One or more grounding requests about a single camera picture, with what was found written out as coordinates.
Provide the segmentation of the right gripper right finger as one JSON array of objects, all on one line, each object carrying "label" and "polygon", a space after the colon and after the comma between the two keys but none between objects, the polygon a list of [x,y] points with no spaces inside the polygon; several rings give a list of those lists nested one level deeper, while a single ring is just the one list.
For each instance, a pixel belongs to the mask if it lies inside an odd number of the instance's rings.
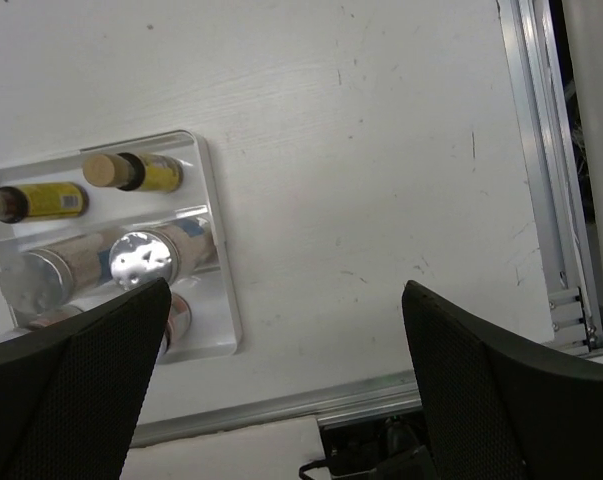
[{"label": "right gripper right finger", "polygon": [[603,364],[532,342],[416,281],[410,357],[442,479],[603,479]]}]

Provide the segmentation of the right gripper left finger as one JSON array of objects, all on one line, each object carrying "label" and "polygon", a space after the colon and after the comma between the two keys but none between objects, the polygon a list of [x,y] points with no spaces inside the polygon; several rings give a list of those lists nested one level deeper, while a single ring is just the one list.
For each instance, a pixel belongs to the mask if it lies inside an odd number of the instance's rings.
[{"label": "right gripper left finger", "polygon": [[170,307],[155,280],[0,343],[0,479],[120,477]]}]

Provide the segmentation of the red lid spice jar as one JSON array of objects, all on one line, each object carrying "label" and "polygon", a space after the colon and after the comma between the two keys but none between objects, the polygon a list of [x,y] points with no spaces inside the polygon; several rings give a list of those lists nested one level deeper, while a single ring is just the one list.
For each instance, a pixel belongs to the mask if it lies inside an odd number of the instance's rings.
[{"label": "red lid spice jar", "polygon": [[80,307],[75,305],[65,305],[61,308],[36,316],[35,318],[27,321],[23,326],[13,328],[4,334],[2,339],[9,340],[12,338],[18,338],[28,333],[41,330],[53,324],[75,317],[82,312],[83,309]]},{"label": "red lid spice jar", "polygon": [[160,361],[188,332],[192,322],[192,313],[187,301],[179,294],[172,293],[171,306],[157,361]]}]

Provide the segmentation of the blue label jar front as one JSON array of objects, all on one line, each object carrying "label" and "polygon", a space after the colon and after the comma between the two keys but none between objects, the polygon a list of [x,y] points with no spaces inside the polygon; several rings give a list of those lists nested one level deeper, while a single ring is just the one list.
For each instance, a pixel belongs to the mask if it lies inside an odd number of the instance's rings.
[{"label": "blue label jar front", "polygon": [[0,289],[16,312],[56,310],[112,280],[109,255],[121,233],[102,230],[19,254],[0,273]]}]

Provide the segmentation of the blue label jar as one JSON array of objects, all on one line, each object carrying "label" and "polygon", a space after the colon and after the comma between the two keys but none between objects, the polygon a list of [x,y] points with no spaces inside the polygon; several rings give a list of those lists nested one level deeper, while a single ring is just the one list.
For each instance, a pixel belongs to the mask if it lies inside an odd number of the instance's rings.
[{"label": "blue label jar", "polygon": [[16,312],[56,310],[112,280],[109,255],[121,233],[102,230],[19,254],[0,273],[0,289]]},{"label": "blue label jar", "polygon": [[172,285],[193,274],[215,250],[211,224],[207,220],[176,219],[120,237],[110,250],[110,273],[124,290],[160,278]]}]

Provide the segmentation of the red lid spice jar front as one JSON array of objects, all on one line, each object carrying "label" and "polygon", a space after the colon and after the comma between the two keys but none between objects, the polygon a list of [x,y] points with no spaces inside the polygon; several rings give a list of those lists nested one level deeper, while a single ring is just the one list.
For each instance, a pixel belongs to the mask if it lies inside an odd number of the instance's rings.
[{"label": "red lid spice jar front", "polygon": [[172,293],[171,306],[157,361],[160,361],[188,332],[192,322],[192,313],[187,301],[179,294]]}]

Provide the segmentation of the yellow bottle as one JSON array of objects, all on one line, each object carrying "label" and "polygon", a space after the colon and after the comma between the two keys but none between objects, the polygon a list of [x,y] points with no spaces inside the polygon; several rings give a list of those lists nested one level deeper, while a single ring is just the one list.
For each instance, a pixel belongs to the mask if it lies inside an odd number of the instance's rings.
[{"label": "yellow bottle", "polygon": [[88,207],[88,193],[72,182],[0,187],[0,222],[5,224],[77,218]]},{"label": "yellow bottle", "polygon": [[95,154],[83,162],[82,172],[92,186],[125,192],[171,193],[183,181],[180,162],[156,154]]}]

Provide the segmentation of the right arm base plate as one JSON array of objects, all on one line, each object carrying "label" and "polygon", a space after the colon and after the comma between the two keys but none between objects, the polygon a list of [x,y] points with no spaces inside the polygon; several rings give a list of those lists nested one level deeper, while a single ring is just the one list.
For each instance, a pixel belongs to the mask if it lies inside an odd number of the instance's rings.
[{"label": "right arm base plate", "polygon": [[298,469],[300,479],[436,479],[423,411],[322,426],[324,453]]}]

